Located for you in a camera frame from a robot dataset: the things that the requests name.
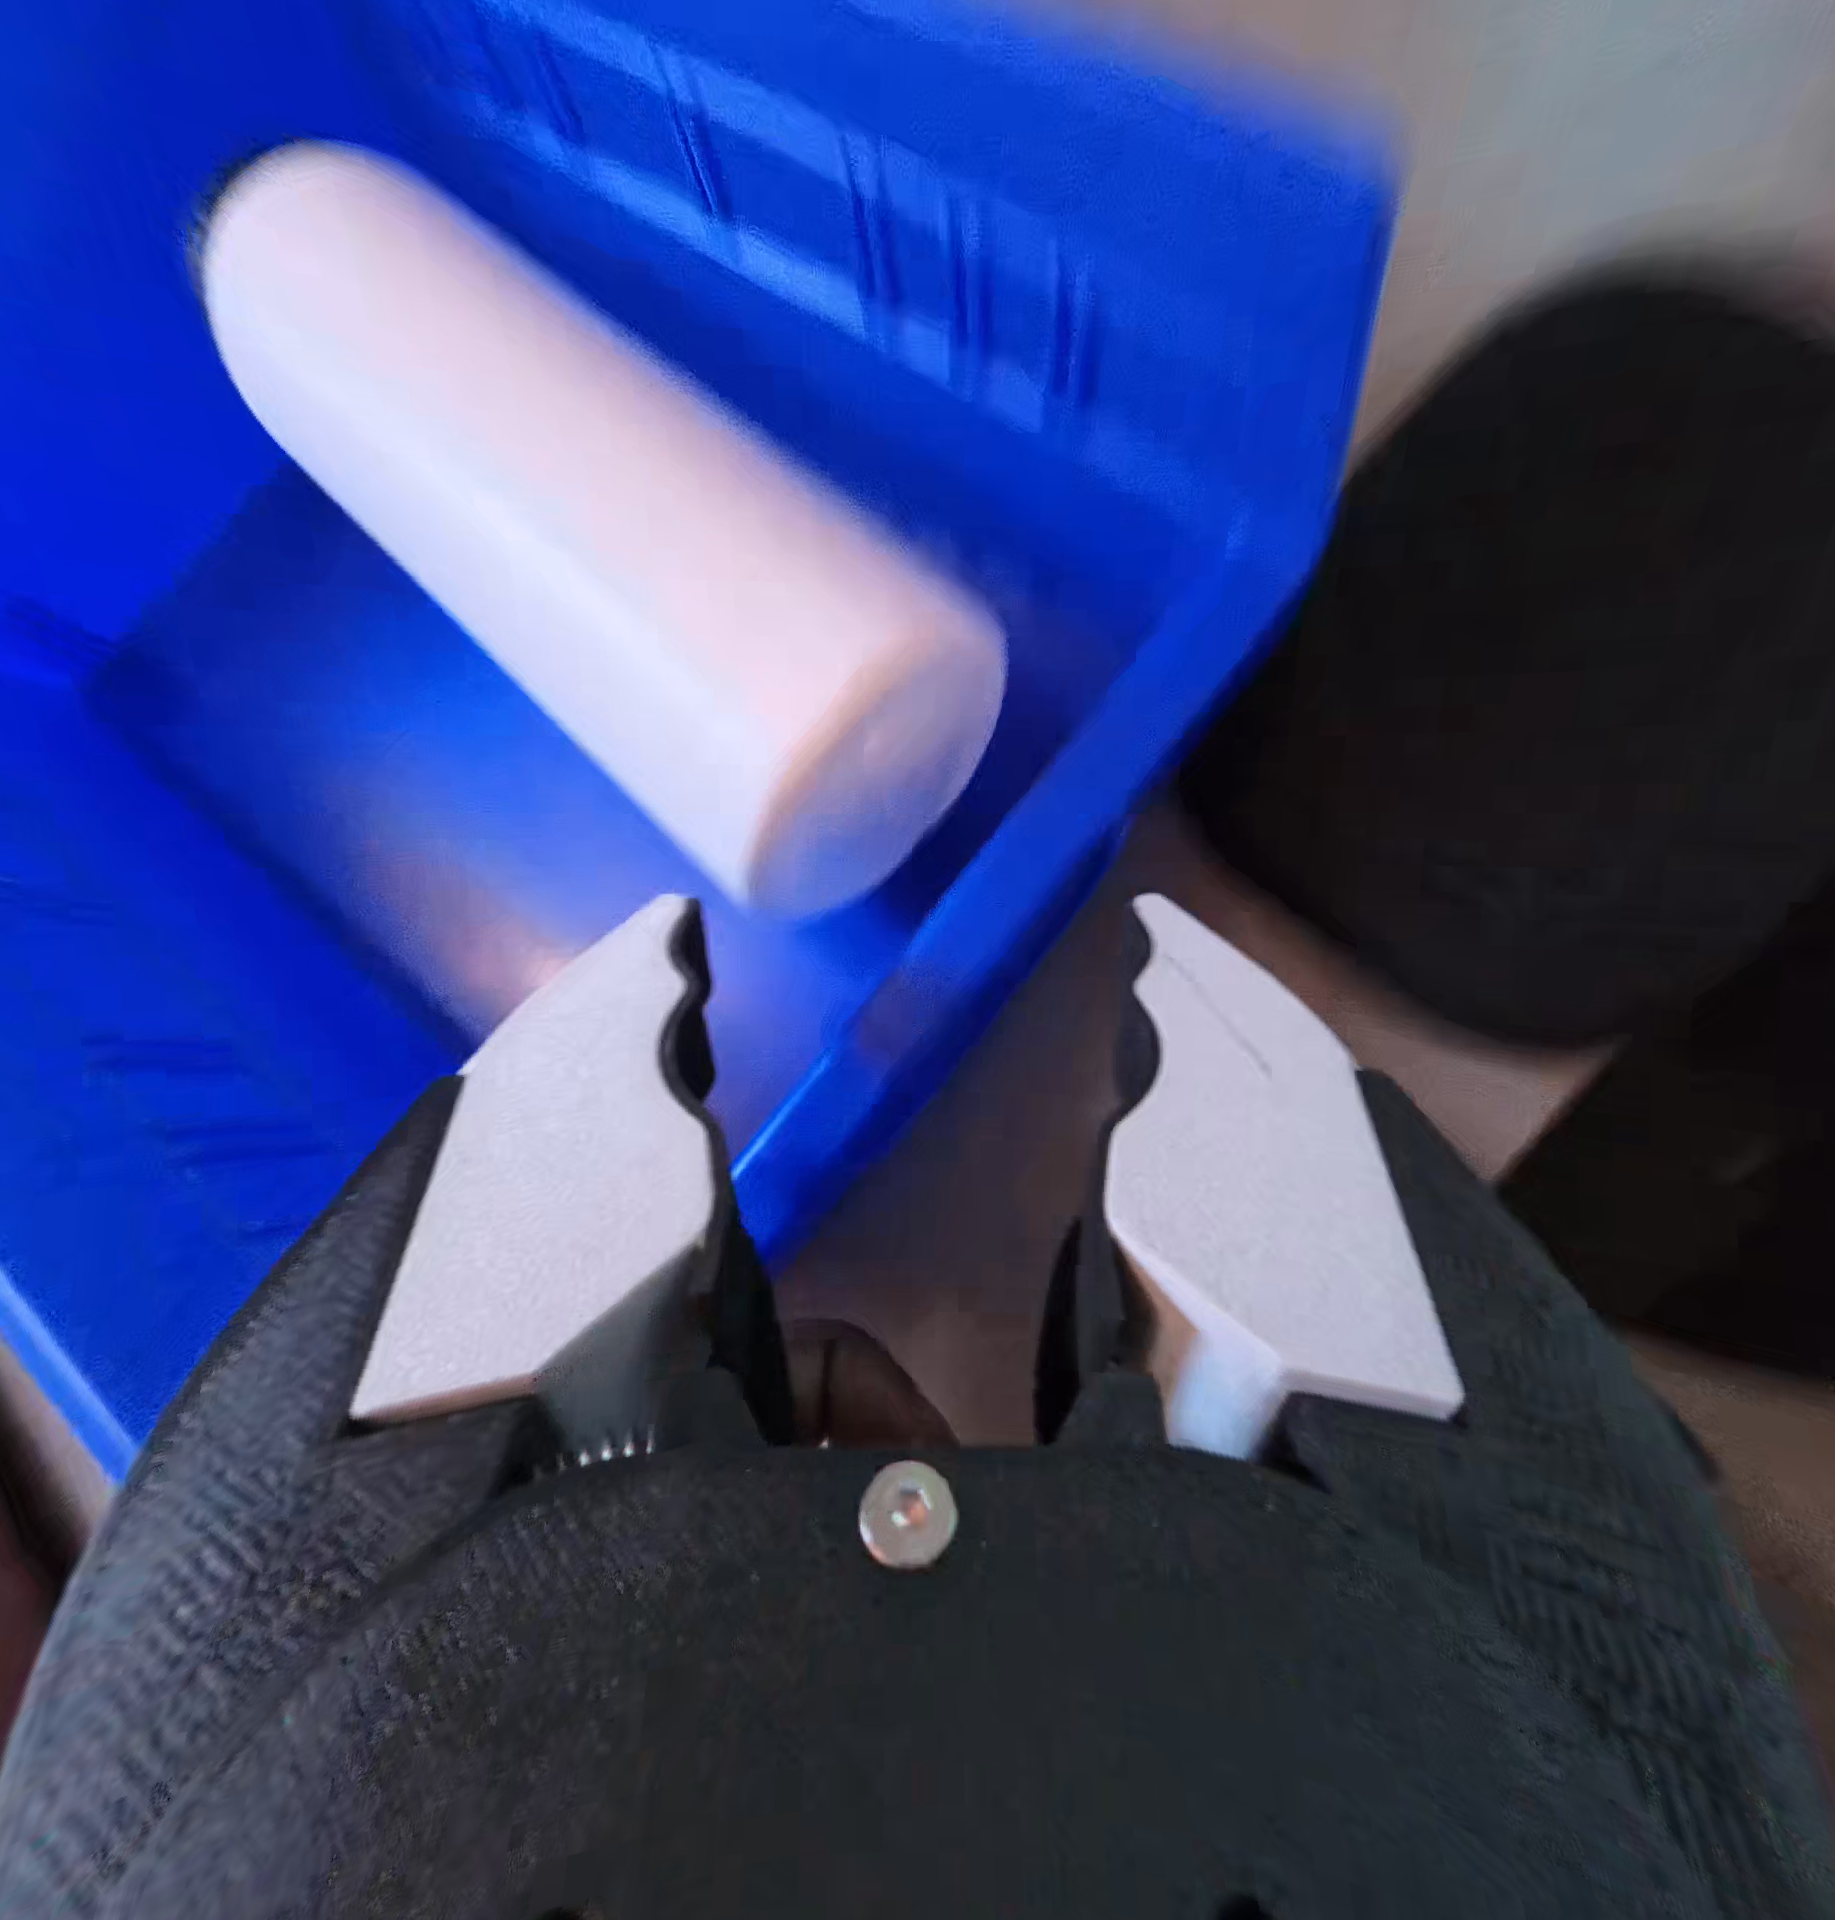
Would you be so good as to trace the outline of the black mesh chair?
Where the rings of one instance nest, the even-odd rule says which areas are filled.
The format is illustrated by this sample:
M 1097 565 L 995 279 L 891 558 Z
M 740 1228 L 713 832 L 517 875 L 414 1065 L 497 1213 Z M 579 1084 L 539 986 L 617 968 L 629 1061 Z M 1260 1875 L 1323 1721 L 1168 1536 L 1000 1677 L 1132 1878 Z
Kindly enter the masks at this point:
M 1178 801 L 1422 1013 L 1602 1052 L 1503 1175 L 1593 1306 L 1835 1381 L 1835 302 L 1665 259 L 1501 313 Z

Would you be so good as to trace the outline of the white plastic bottle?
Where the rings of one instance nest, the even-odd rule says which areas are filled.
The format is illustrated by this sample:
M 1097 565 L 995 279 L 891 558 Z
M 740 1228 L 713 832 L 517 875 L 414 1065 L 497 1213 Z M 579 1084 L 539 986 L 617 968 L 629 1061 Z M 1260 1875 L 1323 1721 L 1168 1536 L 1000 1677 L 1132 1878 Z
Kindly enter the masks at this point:
M 995 614 L 423 175 L 266 151 L 196 284 L 282 453 L 745 906 L 850 906 L 975 780 Z

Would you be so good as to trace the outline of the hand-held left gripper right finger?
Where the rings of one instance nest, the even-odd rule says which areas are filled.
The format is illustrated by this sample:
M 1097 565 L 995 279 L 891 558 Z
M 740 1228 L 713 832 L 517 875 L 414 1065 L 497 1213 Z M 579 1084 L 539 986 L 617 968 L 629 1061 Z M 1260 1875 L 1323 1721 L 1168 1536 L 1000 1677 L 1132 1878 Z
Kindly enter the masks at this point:
M 1132 932 L 1099 1199 L 1166 1440 L 1251 1459 L 1297 1394 L 1456 1420 L 1463 1380 L 1352 1052 L 1171 899 L 1133 896 Z

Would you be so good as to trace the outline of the person's left hand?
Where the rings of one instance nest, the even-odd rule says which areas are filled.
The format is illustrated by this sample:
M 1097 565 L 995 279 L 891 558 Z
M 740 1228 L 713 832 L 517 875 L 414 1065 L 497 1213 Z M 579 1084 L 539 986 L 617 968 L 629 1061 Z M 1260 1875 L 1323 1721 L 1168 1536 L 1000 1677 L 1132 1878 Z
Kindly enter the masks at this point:
M 957 1444 L 946 1415 L 873 1331 L 813 1317 L 790 1322 L 781 1336 L 798 1444 L 904 1453 Z

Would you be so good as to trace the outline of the blue plastic bin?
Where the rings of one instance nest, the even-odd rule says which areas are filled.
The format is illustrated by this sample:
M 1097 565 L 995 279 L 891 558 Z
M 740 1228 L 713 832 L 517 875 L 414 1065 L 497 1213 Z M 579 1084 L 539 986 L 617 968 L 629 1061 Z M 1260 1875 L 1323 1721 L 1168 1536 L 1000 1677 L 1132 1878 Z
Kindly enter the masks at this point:
M 404 159 L 989 596 L 975 785 L 740 913 L 238 401 L 187 272 L 292 139 Z M 1395 219 L 1377 125 L 1006 4 L 0 4 L 0 1331 L 113 1478 L 563 948 L 703 905 L 786 1257 L 1274 641 Z

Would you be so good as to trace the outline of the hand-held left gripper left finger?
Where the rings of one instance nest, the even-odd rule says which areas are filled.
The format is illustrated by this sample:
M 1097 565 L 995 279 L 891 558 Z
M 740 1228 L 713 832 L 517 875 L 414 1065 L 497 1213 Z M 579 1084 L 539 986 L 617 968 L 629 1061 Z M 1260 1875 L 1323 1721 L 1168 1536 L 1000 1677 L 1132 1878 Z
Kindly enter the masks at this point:
M 710 1354 L 734 1193 L 710 1114 L 710 953 L 662 894 L 481 1042 L 384 1295 L 351 1423 L 532 1398 L 556 1428 L 654 1428 Z

